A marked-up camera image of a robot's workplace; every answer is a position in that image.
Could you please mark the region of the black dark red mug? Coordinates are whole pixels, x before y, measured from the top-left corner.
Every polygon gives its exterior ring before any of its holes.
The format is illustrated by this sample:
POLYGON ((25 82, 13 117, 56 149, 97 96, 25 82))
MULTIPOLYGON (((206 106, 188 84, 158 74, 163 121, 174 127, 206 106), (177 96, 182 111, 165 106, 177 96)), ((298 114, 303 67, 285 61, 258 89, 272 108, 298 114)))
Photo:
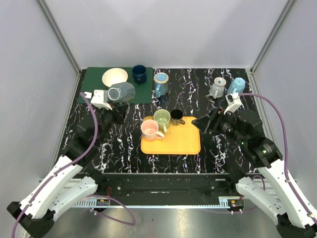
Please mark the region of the black dark red mug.
POLYGON ((171 121, 173 125, 185 125, 186 122, 183 120, 183 112, 178 109, 174 109, 170 112, 171 121))

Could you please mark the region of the dark blue mug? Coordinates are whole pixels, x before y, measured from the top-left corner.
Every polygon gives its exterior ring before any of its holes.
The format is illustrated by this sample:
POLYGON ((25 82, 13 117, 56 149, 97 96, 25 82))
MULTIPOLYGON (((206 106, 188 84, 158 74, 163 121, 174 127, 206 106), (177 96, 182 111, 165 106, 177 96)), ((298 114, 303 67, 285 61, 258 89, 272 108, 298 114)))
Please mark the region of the dark blue mug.
POLYGON ((132 68, 134 82, 143 84, 147 81, 147 69, 144 65, 136 65, 132 68))

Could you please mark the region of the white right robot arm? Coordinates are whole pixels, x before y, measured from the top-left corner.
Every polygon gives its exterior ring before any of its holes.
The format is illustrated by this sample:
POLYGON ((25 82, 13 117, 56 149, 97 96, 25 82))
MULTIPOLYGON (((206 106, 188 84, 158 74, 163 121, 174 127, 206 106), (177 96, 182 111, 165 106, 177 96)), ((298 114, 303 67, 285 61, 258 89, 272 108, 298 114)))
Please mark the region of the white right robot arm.
POLYGON ((224 134, 240 144, 245 158, 266 178, 277 198, 255 186, 244 173, 230 174, 225 184, 229 196, 238 194, 250 199, 275 223, 283 238, 315 238, 317 211, 303 195, 286 167, 276 144, 265 137, 263 122, 254 111, 240 111, 236 116, 215 108, 204 117, 192 121, 202 133, 224 134))

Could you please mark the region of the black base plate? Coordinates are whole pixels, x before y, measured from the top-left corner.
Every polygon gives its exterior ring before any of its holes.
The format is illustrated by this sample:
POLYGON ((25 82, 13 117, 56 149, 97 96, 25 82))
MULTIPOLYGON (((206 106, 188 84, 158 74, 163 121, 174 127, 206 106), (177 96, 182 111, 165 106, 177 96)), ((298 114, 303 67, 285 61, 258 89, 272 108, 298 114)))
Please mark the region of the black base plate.
POLYGON ((96 194, 110 197, 171 195, 240 196, 229 174, 99 174, 96 194))

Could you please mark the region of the aluminium frame post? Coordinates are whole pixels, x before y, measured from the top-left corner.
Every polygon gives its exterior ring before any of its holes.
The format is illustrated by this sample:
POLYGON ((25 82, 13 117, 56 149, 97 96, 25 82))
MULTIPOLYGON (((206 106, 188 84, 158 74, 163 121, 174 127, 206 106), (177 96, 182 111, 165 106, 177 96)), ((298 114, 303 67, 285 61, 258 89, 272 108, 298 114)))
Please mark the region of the aluminium frame post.
POLYGON ((280 28, 282 27, 283 23, 285 22, 286 18, 288 17, 289 13, 291 12, 296 2, 297 2, 296 0, 288 0, 286 2, 272 30, 270 31, 263 47, 261 48, 260 53, 258 54, 252 67, 250 68, 251 74, 255 74, 256 70, 258 69, 261 62, 263 61, 263 58, 265 57, 267 51, 269 50, 271 44, 273 43, 277 33, 279 32, 280 28))
POLYGON ((65 38, 62 35, 61 30, 59 29, 54 16, 51 12, 51 10, 49 9, 47 3, 45 0, 36 0, 37 4, 39 5, 41 11, 43 12, 46 20, 48 21, 54 35, 57 38, 57 41, 59 42, 62 50, 64 51, 68 61, 70 62, 72 68, 74 69, 74 71, 76 72, 77 75, 81 74, 81 68, 79 66, 79 64, 77 63, 73 53, 71 52, 65 38))

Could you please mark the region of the light blue faceted mug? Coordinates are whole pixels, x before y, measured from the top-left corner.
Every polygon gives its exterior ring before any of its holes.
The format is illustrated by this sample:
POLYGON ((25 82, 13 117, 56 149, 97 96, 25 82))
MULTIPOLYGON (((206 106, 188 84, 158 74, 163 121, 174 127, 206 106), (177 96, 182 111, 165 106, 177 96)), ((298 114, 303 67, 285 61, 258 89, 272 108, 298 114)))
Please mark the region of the light blue faceted mug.
POLYGON ((232 94, 232 93, 243 93, 244 89, 246 86, 246 81, 241 78, 241 77, 236 77, 230 84, 227 94, 232 94))

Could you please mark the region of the pale grey-blue mug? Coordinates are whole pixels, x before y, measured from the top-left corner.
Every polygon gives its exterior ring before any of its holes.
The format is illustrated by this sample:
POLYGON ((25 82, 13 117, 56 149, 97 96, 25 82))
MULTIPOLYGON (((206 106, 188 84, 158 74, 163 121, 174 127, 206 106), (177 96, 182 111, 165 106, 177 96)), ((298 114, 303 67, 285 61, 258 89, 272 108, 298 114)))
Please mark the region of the pale grey-blue mug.
POLYGON ((216 77, 210 88, 210 95, 216 99, 221 98, 224 94, 226 80, 222 77, 216 77))

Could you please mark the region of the blue mug orange inside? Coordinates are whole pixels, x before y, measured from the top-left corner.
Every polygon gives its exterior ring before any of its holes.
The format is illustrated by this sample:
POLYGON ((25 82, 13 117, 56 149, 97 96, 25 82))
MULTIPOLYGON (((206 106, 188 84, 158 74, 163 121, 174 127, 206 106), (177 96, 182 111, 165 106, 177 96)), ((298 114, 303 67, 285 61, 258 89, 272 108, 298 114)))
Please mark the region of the blue mug orange inside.
POLYGON ((155 96, 160 98, 168 93, 169 76, 164 72, 159 72, 154 75, 155 96))

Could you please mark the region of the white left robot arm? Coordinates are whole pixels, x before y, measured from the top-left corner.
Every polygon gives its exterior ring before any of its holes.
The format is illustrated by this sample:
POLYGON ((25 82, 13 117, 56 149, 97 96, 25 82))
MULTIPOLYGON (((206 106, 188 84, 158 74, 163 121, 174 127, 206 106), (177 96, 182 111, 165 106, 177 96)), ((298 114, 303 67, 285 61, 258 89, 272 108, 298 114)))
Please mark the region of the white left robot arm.
POLYGON ((21 226, 31 237, 42 238, 55 221, 76 202, 88 196, 109 194, 108 178, 98 170, 90 170, 72 188, 64 186, 81 172, 97 155, 99 145, 115 124, 123 124, 127 103, 111 103, 110 108, 88 105, 91 115, 76 126, 56 164, 42 182, 22 201, 12 201, 7 211, 15 219, 11 237, 21 226))

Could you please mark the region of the cream ceramic bowl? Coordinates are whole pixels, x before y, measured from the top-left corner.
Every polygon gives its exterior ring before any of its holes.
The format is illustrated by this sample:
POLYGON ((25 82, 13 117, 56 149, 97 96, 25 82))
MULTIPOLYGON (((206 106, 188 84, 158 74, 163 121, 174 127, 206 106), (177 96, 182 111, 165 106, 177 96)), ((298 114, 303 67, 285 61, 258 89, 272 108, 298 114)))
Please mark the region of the cream ceramic bowl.
POLYGON ((111 87, 113 84, 126 82, 128 73, 122 68, 111 68, 102 75, 102 83, 106 87, 111 87))

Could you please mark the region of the light green ceramic mug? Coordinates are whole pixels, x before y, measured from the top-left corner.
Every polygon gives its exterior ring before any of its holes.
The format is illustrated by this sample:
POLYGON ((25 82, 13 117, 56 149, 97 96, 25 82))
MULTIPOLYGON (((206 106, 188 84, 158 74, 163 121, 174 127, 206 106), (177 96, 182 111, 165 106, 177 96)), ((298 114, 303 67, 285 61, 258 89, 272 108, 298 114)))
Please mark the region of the light green ceramic mug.
POLYGON ((164 109, 157 110, 154 113, 154 121, 158 123, 159 130, 164 134, 167 133, 167 130, 170 126, 170 112, 164 109))

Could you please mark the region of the right aluminium frame post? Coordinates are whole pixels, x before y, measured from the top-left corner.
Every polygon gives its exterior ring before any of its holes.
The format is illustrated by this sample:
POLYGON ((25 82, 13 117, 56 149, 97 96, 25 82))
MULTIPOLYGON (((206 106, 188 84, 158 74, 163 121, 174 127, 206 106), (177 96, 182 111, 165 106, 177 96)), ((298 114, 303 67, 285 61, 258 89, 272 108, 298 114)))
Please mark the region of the right aluminium frame post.
POLYGON ((288 0, 286 2, 272 30, 270 31, 263 47, 261 48, 260 53, 258 54, 252 67, 250 68, 251 74, 255 74, 256 70, 258 69, 261 62, 263 61, 263 58, 265 57, 267 51, 269 50, 271 44, 273 43, 277 33, 279 32, 280 28, 282 27, 283 23, 285 22, 286 18, 288 17, 289 13, 291 12, 296 2, 297 2, 296 0, 288 0))

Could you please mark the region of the green table mat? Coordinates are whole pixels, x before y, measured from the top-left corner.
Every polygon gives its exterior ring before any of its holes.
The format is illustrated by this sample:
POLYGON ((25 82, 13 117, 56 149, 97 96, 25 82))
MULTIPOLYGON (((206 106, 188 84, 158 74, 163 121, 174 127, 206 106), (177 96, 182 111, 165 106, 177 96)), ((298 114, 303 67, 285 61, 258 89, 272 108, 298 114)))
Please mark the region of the green table mat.
MULTIPOLYGON (((99 90, 107 90, 106 87, 102 83, 103 74, 111 69, 111 67, 88 67, 83 72, 83 82, 80 89, 80 92, 93 92, 95 89, 99 90)), ((153 87, 153 76, 154 70, 152 67, 147 67, 146 75, 147 81, 143 84, 137 84, 133 79, 132 68, 131 67, 123 67, 128 74, 127 81, 132 83, 135 87, 136 95, 133 99, 129 101, 130 104, 149 104, 152 100, 152 87, 153 87)))

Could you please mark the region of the yellow plastic tray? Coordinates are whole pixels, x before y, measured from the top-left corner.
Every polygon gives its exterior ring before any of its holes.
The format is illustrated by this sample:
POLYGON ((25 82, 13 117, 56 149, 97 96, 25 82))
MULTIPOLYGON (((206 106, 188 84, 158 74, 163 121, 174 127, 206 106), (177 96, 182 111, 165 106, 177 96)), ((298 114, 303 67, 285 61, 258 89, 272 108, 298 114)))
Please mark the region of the yellow plastic tray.
POLYGON ((141 139, 141 151, 145 154, 196 155, 201 150, 200 132, 192 124, 195 117, 183 117, 184 125, 171 124, 163 139, 141 139))

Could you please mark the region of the grey faceted mug white inside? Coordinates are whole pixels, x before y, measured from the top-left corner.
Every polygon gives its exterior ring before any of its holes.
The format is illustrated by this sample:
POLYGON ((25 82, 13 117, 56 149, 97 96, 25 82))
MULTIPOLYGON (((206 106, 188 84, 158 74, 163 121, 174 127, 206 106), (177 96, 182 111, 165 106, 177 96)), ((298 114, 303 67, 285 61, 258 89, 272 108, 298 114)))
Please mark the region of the grey faceted mug white inside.
POLYGON ((135 87, 129 82, 121 82, 109 87, 106 93, 107 101, 125 103, 135 97, 135 87))

